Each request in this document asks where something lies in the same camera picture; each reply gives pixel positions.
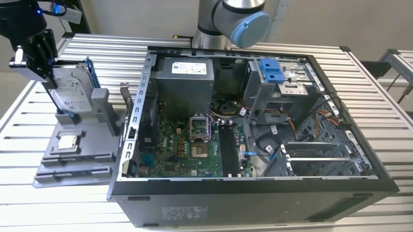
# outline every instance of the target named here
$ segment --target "orange wire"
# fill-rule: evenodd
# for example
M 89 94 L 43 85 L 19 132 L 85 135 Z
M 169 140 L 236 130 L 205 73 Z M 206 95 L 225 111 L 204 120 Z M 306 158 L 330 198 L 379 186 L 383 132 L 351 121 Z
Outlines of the orange wire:
M 328 118 L 328 120 L 332 121 L 338 126 L 338 122 L 336 122 L 334 119 Z
M 316 122 L 316 134 L 314 134 L 314 137 L 318 136 L 318 132 L 320 132 L 320 126 L 318 126 L 318 121 L 317 121 L 317 118 L 316 118 L 316 113 L 313 114 L 313 120 Z
M 320 114 L 329 114 L 330 112 L 329 111 L 326 111 L 326 110 L 317 110 L 316 111 L 317 113 L 320 113 Z M 332 119 L 332 118 L 326 118 L 329 121 L 332 121 L 337 126 L 338 126 L 338 122 L 334 120 L 334 119 Z

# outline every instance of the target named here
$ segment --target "wire bundle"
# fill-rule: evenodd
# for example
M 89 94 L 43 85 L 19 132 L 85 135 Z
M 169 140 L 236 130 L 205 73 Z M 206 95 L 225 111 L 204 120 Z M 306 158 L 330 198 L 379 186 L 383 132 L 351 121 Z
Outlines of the wire bundle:
M 314 122 L 316 122 L 316 133 L 314 133 L 314 137 L 317 137 L 318 136 L 318 134 L 320 134 L 320 122 L 318 122 L 318 120 L 317 120 L 317 117 L 316 117 L 316 114 L 321 114 L 322 116 L 325 116 L 326 114 L 330 114 L 330 112 L 329 111 L 326 111 L 326 110 L 317 110 L 314 113 L 313 113 L 313 120 L 314 120 Z M 334 124 L 336 124 L 336 126 L 338 126 L 340 125 L 340 123 L 338 123 L 338 121 L 336 120 L 336 119 L 333 119 L 332 117 L 326 117 L 325 116 L 325 118 L 330 121 L 330 122 L 333 122 Z

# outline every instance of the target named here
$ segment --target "side panel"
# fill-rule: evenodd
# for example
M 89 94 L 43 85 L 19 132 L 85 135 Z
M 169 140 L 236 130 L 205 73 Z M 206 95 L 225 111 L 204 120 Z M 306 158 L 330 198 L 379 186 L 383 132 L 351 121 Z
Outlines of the side panel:
M 337 220 L 385 193 L 308 192 L 197 195 L 118 195 L 135 227 L 248 225 Z

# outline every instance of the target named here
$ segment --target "aluminum slotted surface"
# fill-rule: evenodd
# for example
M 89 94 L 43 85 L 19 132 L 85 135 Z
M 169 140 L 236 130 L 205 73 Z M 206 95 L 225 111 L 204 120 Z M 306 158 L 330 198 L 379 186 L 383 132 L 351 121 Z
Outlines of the aluminum slotted surface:
M 189 40 L 139 39 L 77 35 L 62 44 L 60 59 L 94 60 L 102 87 L 111 92 L 115 108 L 125 108 L 119 84 L 137 86 L 149 45 L 189 47 Z M 401 192 L 336 223 L 282 225 L 306 232 L 395 232 L 413 230 L 413 131 L 387 100 L 352 54 L 338 47 L 260 43 L 262 52 L 314 55 L 349 107 Z M 35 189 L 31 186 L 43 151 L 52 135 L 55 107 L 40 85 L 27 93 L 2 122 L 0 133 L 0 227 L 8 231 L 139 231 L 117 203 L 106 202 L 109 186 Z M 209 231 L 276 231 L 280 226 L 208 227 Z

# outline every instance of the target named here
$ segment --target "sticker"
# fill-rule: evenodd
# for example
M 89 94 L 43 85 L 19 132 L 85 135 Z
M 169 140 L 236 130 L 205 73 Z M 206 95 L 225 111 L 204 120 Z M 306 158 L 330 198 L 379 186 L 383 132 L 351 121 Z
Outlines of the sticker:
M 246 114 L 246 109 L 245 108 L 241 109 L 240 114 L 241 114 L 241 116 L 245 116 L 245 114 Z
M 272 93 L 272 98 L 281 98 L 282 94 L 281 93 Z
M 208 74 L 208 64 L 206 63 L 174 62 L 173 63 L 173 73 L 206 75 Z
M 285 75 L 288 75 L 289 77 L 296 77 L 296 73 L 292 72 L 286 72 Z
M 273 134 L 278 134 L 277 125 L 270 126 Z
M 208 217 L 208 206 L 162 206 L 165 220 L 199 220 Z
M 274 153 L 274 149 L 273 149 L 273 147 L 269 145 L 266 148 L 266 151 L 270 153 L 270 154 L 273 154 Z
M 93 111 L 82 82 L 74 77 L 56 77 L 55 82 L 58 89 L 51 89 L 50 93 L 59 108 L 74 113 Z

